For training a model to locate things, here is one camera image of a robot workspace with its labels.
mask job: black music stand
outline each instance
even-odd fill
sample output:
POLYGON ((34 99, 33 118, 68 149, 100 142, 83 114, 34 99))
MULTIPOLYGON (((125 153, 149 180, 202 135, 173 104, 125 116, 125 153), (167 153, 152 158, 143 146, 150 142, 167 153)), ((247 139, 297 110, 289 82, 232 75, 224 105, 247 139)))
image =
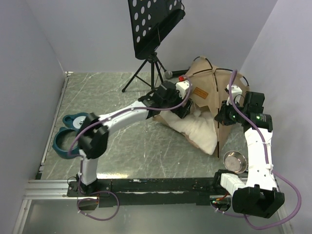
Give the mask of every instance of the black music stand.
POLYGON ((144 62, 121 90, 123 93, 134 78, 138 78, 154 89, 154 66, 160 81, 163 82, 159 65, 165 72, 167 70, 159 61, 155 50, 185 16, 181 0, 128 0, 128 4, 135 55, 137 59, 144 62), (151 64, 151 84, 137 76, 147 62, 151 64))

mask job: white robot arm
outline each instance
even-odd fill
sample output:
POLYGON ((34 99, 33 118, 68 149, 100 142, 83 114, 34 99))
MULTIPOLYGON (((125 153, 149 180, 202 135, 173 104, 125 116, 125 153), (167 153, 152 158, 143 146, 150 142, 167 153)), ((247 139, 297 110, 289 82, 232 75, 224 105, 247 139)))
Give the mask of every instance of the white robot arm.
POLYGON ((257 126, 265 142, 261 139, 258 131, 238 114, 230 99, 223 101, 221 109, 214 119, 223 125, 241 123, 244 127, 248 146, 248 179, 245 184, 235 173, 222 173, 220 185, 232 195, 235 212, 269 218, 285 201, 284 194, 277 190, 272 174, 272 118, 270 115, 263 114, 264 94, 246 92, 243 106, 240 107, 236 97, 241 93, 238 86, 232 85, 232 95, 234 94, 233 100, 236 107, 257 126), (269 163, 266 163, 264 144, 267 147, 269 163))
MULTIPOLYGON (((107 119, 97 128, 88 130, 78 140, 82 155, 82 172, 78 173, 82 189, 88 193, 93 191, 93 184, 97 180, 98 158, 105 152, 109 135, 132 123, 148 119, 159 114, 155 108, 170 108, 180 104, 190 89, 187 80, 173 84, 169 81, 162 83, 153 95, 147 94, 133 104, 100 116, 91 113, 84 121, 79 132, 91 124, 107 119)), ((184 106, 172 110, 180 118, 184 118, 190 112, 192 101, 187 100, 184 106)))

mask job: white wall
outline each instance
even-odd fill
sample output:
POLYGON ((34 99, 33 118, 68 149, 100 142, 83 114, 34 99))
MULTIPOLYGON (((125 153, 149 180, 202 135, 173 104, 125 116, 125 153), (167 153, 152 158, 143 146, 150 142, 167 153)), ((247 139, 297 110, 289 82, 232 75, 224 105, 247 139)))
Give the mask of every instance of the white wall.
POLYGON ((0 229, 11 233, 38 171, 64 82, 25 0, 0 1, 0 229))
MULTIPOLYGON (((274 168, 298 186, 303 202, 294 233, 310 233, 312 224, 312 1, 279 0, 241 71, 252 89, 265 93, 265 112, 273 117, 274 168)), ((288 185, 287 210, 296 205, 288 185)))
MULTIPOLYGON (((187 69, 198 55, 240 68, 276 1, 184 0, 186 16, 157 50, 159 58, 169 70, 187 69)), ((135 71, 142 63, 126 0, 27 2, 65 71, 135 71)))

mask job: white fabric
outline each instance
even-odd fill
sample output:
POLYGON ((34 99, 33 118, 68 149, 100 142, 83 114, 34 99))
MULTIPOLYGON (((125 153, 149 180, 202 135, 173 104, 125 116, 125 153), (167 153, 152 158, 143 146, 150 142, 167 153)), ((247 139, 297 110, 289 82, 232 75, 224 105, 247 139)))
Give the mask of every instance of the white fabric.
POLYGON ((214 118, 211 112, 195 112, 180 119, 171 111, 162 111, 160 116, 168 125, 179 133, 185 133, 202 151, 212 155, 217 145, 217 135, 215 131, 214 118))

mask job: printed label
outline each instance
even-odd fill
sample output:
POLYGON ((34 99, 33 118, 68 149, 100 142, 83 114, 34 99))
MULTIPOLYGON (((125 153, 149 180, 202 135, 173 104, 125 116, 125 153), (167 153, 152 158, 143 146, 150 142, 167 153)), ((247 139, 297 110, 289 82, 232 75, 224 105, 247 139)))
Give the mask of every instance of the printed label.
POLYGON ((203 91, 202 89, 196 87, 193 94, 196 94, 197 96, 200 96, 203 99, 206 99, 208 96, 208 93, 203 91))

